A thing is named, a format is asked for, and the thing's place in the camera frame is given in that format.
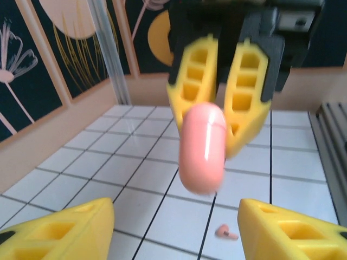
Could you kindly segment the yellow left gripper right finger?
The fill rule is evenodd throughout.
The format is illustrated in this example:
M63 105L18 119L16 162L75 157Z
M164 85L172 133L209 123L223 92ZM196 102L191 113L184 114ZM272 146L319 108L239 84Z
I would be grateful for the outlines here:
M237 215L246 259L346 259L346 228L254 199Z

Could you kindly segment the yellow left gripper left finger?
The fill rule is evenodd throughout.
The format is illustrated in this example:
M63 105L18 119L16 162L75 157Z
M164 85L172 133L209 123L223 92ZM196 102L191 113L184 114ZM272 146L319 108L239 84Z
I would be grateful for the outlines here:
M99 198L1 231L1 259L107 259L110 198Z

